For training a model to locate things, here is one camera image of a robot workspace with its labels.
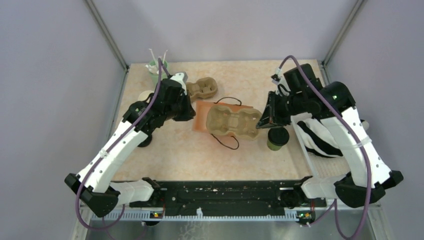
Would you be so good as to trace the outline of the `orange paper bag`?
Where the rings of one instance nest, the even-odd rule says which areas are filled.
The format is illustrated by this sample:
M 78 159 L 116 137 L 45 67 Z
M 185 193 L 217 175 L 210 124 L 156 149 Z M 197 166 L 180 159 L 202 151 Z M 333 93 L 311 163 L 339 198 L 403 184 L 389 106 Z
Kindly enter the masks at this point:
M 240 147 L 239 139 L 241 139 L 241 138 L 236 138 L 234 136 L 220 136 L 220 135 L 214 135 L 214 134 L 209 133 L 209 131 L 206 128 L 206 120 L 207 120 L 208 112 L 211 109 L 211 107 L 213 107 L 215 105 L 229 106 L 233 110 L 239 110 L 239 109 L 242 109 L 242 108 L 253 108 L 253 107 L 243 105 L 241 100 L 239 100 L 239 99 L 236 99 L 238 101 L 238 104 L 229 104 L 229 103 L 222 102 L 222 100 L 224 100 L 224 99 L 225 99 L 225 97 L 223 97 L 223 98 L 221 98 L 221 99 L 219 99 L 218 101 L 215 101 L 215 102 L 198 100 L 196 102 L 196 110 L 195 110 L 196 116 L 194 117 L 194 123 L 192 125 L 192 130 L 195 131 L 195 132 L 206 133 L 208 135 L 211 135 L 220 145 L 222 145 L 222 146 L 224 146 L 224 147 L 226 147 L 230 150 L 237 150 Z M 219 137 L 232 138 L 233 140 L 235 140 L 236 146 L 231 147 L 229 145 L 224 144 L 219 139 Z

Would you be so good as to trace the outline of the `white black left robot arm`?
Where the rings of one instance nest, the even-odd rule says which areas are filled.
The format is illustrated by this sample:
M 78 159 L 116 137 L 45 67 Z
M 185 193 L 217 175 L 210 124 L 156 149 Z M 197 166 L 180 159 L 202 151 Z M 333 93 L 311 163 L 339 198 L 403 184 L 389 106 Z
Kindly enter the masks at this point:
M 185 122 L 194 118 L 186 72 L 160 80 L 148 99 L 132 103 L 112 137 L 95 158 L 78 173 L 66 176 L 65 184 L 99 218 L 115 207 L 144 202 L 154 207 L 160 202 L 159 185 L 144 177 L 137 181 L 112 182 L 117 170 L 141 143 L 152 138 L 154 130 L 167 120 Z

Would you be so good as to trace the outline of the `stack of green paper cups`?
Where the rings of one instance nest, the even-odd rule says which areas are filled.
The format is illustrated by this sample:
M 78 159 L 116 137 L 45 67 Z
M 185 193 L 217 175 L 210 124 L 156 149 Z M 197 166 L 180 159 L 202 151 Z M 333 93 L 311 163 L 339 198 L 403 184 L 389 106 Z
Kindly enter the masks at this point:
M 138 101 L 145 101 L 146 99 L 148 99 L 149 98 L 149 96 L 151 95 L 151 94 L 153 94 L 154 93 L 154 91 L 153 90 L 145 90 L 145 91 L 143 91 L 142 93 L 140 93 L 139 94 L 139 96 L 138 96 L 138 98 L 137 98 L 137 100 Z

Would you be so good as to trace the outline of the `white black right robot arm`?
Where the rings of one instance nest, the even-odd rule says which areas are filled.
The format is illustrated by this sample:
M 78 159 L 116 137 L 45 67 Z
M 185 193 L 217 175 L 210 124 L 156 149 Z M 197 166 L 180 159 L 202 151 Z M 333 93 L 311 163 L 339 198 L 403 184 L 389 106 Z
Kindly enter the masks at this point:
M 321 156 L 343 157 L 348 165 L 344 175 L 308 176 L 293 192 L 299 206 L 313 199 L 340 200 L 351 208 L 378 202 L 386 191 L 403 179 L 381 159 L 360 119 L 356 102 L 341 82 L 323 86 L 309 64 L 299 65 L 271 76 L 277 89 L 268 93 L 257 129 L 271 132 L 292 124 L 292 117 L 308 113 L 311 118 L 297 123 L 306 149 Z

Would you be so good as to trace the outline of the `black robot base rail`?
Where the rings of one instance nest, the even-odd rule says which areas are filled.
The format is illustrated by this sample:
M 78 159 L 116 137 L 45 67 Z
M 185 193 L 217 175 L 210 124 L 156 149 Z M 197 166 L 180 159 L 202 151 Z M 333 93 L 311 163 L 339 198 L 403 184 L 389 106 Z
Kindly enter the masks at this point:
M 132 209 L 165 210 L 167 217 L 283 216 L 287 209 L 326 207 L 324 199 L 306 198 L 298 180 L 158 181 L 159 189 L 146 201 L 129 204 Z

